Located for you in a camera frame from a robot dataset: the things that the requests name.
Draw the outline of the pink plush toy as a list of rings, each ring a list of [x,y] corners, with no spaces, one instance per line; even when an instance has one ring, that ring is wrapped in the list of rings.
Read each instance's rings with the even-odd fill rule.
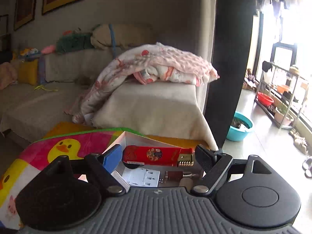
[[[44,47],[41,50],[41,53],[44,54],[44,55],[51,54],[51,53],[54,53],[54,52],[56,52],[56,46],[55,45],[46,46],[46,47]]]

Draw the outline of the green plush toy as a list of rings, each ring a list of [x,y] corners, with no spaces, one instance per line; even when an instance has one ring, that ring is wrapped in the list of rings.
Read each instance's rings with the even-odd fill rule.
[[[62,36],[56,43],[56,53],[63,54],[85,49],[94,49],[91,44],[91,33],[73,32]]]

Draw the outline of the beige rolled pillow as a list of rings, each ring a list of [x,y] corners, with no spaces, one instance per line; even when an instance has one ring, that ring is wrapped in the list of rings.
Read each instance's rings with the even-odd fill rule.
[[[102,24],[95,27],[90,37],[96,49],[120,47],[128,49],[156,43],[156,35],[146,24]]]

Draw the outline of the red patterned box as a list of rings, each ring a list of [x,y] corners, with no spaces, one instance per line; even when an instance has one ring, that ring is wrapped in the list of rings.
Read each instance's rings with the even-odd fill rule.
[[[124,149],[122,161],[132,165],[193,166],[194,149],[130,145]]]

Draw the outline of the dark red chrome bottle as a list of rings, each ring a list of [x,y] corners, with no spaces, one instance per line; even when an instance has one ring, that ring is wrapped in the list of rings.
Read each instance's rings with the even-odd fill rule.
[[[197,179],[199,178],[199,175],[183,171],[166,171],[164,175],[165,181],[180,181],[182,178]]]

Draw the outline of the teal plastic basin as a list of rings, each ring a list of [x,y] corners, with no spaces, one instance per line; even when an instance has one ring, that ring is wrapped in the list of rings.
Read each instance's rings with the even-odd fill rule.
[[[232,142],[240,142],[252,132],[254,123],[240,112],[235,112],[226,139]]]

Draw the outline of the beige shoes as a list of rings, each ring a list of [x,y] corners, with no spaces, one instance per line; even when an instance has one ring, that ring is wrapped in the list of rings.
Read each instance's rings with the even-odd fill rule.
[[[293,144],[303,154],[308,155],[309,148],[308,143],[304,137],[301,137],[299,132],[295,128],[291,129],[289,135],[293,138]]]

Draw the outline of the red plastic basin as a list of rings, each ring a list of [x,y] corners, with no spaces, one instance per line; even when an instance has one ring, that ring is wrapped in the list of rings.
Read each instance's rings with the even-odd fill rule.
[[[274,103],[274,100],[271,97],[269,97],[268,95],[262,92],[257,93],[257,99],[258,99],[258,102],[264,105],[265,107],[269,107],[270,105]]]

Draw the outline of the metal balcony shelf rack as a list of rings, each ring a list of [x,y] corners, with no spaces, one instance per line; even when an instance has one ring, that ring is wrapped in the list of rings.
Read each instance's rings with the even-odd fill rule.
[[[290,91],[280,94],[277,92],[278,85],[287,85],[290,87]],[[291,130],[306,106],[308,89],[308,80],[300,75],[296,66],[285,69],[273,62],[264,61],[254,101],[279,129]],[[271,97],[274,103],[269,107],[259,103],[257,99],[258,92]]]

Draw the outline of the pink cardboard box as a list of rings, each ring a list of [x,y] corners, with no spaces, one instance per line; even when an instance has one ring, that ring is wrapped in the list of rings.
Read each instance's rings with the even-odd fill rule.
[[[113,134],[104,153],[114,151],[119,163],[112,175],[128,186],[188,186],[205,173],[195,160],[195,147],[200,143],[190,139],[118,132]]]

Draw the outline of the grey slipper pair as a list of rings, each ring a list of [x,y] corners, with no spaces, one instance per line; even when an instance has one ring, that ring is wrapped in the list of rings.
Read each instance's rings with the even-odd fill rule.
[[[305,171],[305,177],[311,179],[312,178],[312,157],[308,157],[302,163],[302,169]]]

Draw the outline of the pink white floral blanket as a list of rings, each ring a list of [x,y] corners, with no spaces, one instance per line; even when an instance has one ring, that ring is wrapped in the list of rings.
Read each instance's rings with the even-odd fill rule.
[[[131,75],[142,85],[159,80],[196,87],[219,78],[212,64],[202,57],[159,42],[145,44],[113,59],[65,113],[71,115],[75,124],[90,123],[94,113]]]

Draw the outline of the yellow cushion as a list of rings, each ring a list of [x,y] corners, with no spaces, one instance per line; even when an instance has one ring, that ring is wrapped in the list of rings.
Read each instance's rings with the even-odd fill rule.
[[[36,86],[38,83],[38,61],[27,61],[19,64],[18,83]]]

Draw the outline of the beige covered sofa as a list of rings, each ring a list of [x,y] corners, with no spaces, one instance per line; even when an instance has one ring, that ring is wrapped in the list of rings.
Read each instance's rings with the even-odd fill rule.
[[[11,130],[34,142],[61,121],[74,123],[65,111],[91,86],[56,81],[43,89],[23,83],[7,86],[1,90],[1,132]],[[94,113],[90,123],[82,125],[125,127],[144,135],[200,140],[217,151],[196,89],[186,83],[159,80],[142,85],[131,75]]]

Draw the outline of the white socket plate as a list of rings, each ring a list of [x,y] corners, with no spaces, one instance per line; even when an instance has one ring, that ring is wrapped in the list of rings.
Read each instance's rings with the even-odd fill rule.
[[[122,178],[130,186],[155,188],[159,184],[160,171],[145,168],[125,169]]]

